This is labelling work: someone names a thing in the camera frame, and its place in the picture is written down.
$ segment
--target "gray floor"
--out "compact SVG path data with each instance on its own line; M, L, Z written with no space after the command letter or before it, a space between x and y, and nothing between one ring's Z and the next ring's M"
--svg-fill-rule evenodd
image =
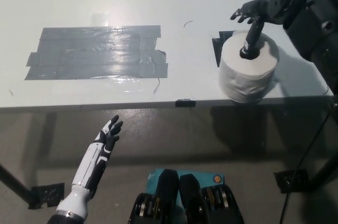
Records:
M1 114L0 162L24 184L65 182L106 121L125 122L87 223L127 223L156 167L224 173L246 223L278 223L284 202L274 172L292 169L319 127L314 105ZM332 120L305 162L311 174L338 149ZM293 194L285 223L338 223L338 181ZM0 183L0 223L46 223L55 208L28 210Z

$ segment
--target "white table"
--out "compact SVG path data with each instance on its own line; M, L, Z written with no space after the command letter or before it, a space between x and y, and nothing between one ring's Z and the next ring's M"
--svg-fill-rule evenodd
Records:
M0 110L40 111L174 107L178 99L197 106L232 102L217 83L212 38L219 31L247 30L229 20L250 0L0 0ZM108 25L160 25L156 48L165 51L168 77L161 79L91 79L25 81L30 52L44 27L97 25L102 14ZM261 103L285 98L331 96L313 64L303 60L282 27L266 24L264 32L281 48L278 83Z

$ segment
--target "duct tape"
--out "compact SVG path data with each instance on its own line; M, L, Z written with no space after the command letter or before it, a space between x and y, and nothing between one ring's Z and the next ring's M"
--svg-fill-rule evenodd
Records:
M45 28L26 80L167 78L160 26Z

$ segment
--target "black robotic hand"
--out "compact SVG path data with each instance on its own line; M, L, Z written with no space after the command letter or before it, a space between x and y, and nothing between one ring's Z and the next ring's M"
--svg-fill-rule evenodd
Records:
M238 16L239 23L242 23L244 20L248 20L248 24L254 22L254 20L260 20L263 22L268 22L272 24L282 25L282 22L279 22L275 19L272 19L268 15L268 5L269 0L254 0L246 2L242 5L242 8L239 8L234 12L234 14L230 17L231 20L236 19Z

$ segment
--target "toilet paper roll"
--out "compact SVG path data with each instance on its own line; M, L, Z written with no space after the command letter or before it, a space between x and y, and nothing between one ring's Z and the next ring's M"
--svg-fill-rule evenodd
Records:
M279 60L276 43L265 34L260 35L256 47L260 55L241 58L248 32L234 32L223 45L219 68L219 86L230 99L237 102L259 101L267 92Z

